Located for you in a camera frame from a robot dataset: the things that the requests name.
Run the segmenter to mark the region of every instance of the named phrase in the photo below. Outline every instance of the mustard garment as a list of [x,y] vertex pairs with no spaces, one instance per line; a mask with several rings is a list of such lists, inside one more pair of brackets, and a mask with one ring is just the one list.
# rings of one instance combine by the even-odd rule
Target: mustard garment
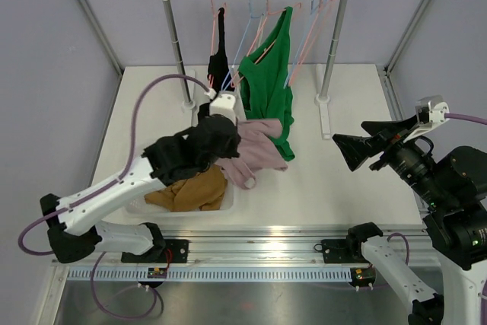
[[227,188],[220,167],[211,166],[206,172],[187,180],[178,180],[164,190],[145,195],[145,201],[162,206],[171,212],[188,212],[195,209],[220,209]]

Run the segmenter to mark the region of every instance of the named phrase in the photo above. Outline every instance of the pink shirt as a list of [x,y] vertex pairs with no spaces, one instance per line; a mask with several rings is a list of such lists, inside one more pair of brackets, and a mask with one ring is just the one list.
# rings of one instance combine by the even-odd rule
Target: pink shirt
[[261,169],[286,170],[288,165],[267,136],[277,139],[282,133],[278,119],[251,119],[237,124],[241,137],[239,158],[218,159],[216,165],[225,176],[243,190],[256,185],[254,173]]

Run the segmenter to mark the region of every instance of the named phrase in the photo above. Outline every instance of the metal pole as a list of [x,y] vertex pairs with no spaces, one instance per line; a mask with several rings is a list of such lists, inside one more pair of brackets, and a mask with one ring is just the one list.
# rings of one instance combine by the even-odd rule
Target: metal pole
[[328,59],[326,61],[325,75],[323,76],[323,83],[321,84],[320,97],[328,97],[329,81],[332,77],[333,66],[335,65],[336,49],[342,31],[343,18],[345,17],[345,9],[348,0],[340,0],[338,5],[338,13],[336,15],[335,28],[333,29],[332,42],[329,45]]
[[[186,75],[186,71],[184,70],[183,57],[181,56],[180,41],[177,39],[173,8],[170,5],[170,0],[163,0],[162,4],[164,5],[164,13],[166,14],[167,25],[169,25],[170,40],[173,44],[173,53],[174,58],[176,59],[177,72]],[[184,103],[191,104],[188,83],[185,79],[181,79],[181,88],[183,89]]]
[[414,15],[409,21],[408,26],[406,27],[406,30],[404,31],[403,35],[401,36],[401,40],[397,44],[396,49],[393,52],[393,55],[391,56],[389,62],[385,66],[385,71],[388,75],[392,72],[394,66],[396,66],[397,60],[403,54],[404,49],[409,44],[412,35],[414,34],[416,28],[419,25],[420,20],[425,15],[425,12],[429,8],[430,4],[431,4],[431,0],[421,0],[419,2],[419,5],[415,10]]
[[329,81],[332,77],[333,66],[335,65],[336,49],[340,38],[340,32],[342,31],[343,18],[345,17],[345,10],[348,0],[340,0],[338,5],[338,12],[336,14],[335,28],[333,29],[332,42],[329,45],[328,59],[326,61],[325,75],[323,76],[323,83],[321,84],[321,91],[318,96],[319,102],[327,103]]
[[81,10],[84,13],[84,16],[87,18],[88,23],[90,24],[93,32],[95,33],[97,39],[100,41],[101,46],[103,47],[103,51],[107,55],[108,59],[110,60],[112,67],[115,69],[117,75],[121,78],[123,76],[123,67],[120,63],[118,57],[113,51],[110,42],[108,41],[107,36],[105,35],[103,29],[98,22],[98,19],[95,17],[93,10],[91,9],[88,0],[77,0]]
[[[170,40],[173,45],[174,58],[176,59],[177,71],[180,74],[186,75],[184,70],[183,57],[181,56],[180,41],[177,38],[176,22],[174,22],[173,7],[170,4],[170,0],[162,0],[164,5],[164,13],[166,14],[167,25],[169,26]],[[185,79],[181,79],[181,88],[183,89],[184,105],[188,109],[192,109],[195,106],[195,102],[191,100],[189,95],[188,82]]]

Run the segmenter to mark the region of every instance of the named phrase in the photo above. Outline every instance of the blue hanger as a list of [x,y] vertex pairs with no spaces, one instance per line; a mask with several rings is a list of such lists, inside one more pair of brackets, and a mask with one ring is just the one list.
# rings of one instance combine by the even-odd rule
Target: blue hanger
[[[240,54],[240,49],[242,48],[242,45],[244,44],[245,36],[247,35],[247,31],[249,30],[250,22],[253,19],[260,18],[261,16],[264,15],[263,13],[259,14],[259,15],[253,15],[252,0],[249,0],[249,13],[250,13],[249,21],[247,22],[247,26],[245,27],[245,31],[243,32],[242,39],[240,40],[240,45],[238,46],[237,53],[235,54],[234,62],[232,63],[232,66],[231,66],[232,69],[235,67],[235,62],[237,61],[237,57]],[[223,91],[226,90],[230,86],[231,78],[229,78],[229,76],[230,76],[230,70],[228,70],[227,76],[225,76],[224,82],[221,85],[221,89]]]
[[320,2],[318,2],[318,5],[315,7],[314,6],[314,0],[311,0],[310,17],[308,19],[306,27],[304,28],[303,36],[301,38],[301,42],[299,43],[298,51],[296,52],[296,55],[294,55],[294,59],[293,59],[292,65],[291,65],[291,70],[288,72],[288,76],[286,77],[286,80],[284,81],[284,87],[283,88],[286,88],[288,86],[289,79],[291,78],[291,75],[292,75],[294,69],[296,69],[296,65],[298,64],[298,60],[299,60],[299,54],[301,53],[301,51],[303,49],[304,41],[306,40],[307,35],[310,32],[311,25],[313,24],[313,16],[317,13],[319,8],[320,8]]

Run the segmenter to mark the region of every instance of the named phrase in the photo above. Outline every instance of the white table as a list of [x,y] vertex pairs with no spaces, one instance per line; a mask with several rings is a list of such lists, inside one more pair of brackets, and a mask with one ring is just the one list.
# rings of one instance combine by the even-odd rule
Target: white table
[[[206,66],[187,66],[199,80],[206,80]],[[419,227],[415,197],[389,167],[370,171],[365,164],[352,173],[332,140],[320,134],[318,108],[314,104],[315,65],[304,65],[293,85],[294,125],[289,142],[296,158],[286,172],[257,173],[253,190],[238,190],[235,210],[207,217],[132,217],[120,209],[107,221],[138,224],[155,222],[184,230],[248,230],[251,228],[346,228],[363,222],[394,227]],[[122,79],[103,142],[94,183],[120,170],[129,147],[129,121],[135,99],[154,78],[176,72],[175,67],[128,67]],[[330,83],[332,132],[365,135],[364,120],[390,120],[380,79],[374,65],[336,65]],[[202,100],[200,88],[196,101]],[[180,113],[179,81],[157,86],[140,110],[136,152],[163,135],[187,128],[191,113]]]

